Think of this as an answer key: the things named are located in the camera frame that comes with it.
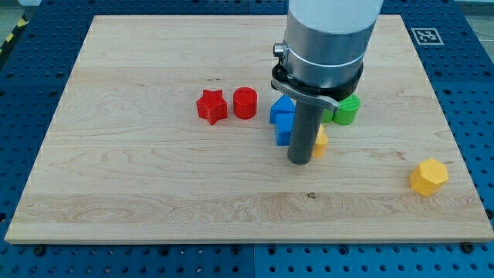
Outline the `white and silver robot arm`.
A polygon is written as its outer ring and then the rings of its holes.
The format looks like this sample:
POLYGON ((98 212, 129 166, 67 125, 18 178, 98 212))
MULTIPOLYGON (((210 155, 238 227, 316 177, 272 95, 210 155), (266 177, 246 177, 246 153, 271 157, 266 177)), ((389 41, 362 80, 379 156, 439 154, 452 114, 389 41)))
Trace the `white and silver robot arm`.
POLYGON ((292 0, 273 55, 272 87, 309 112, 338 110, 354 93, 383 0, 292 0))

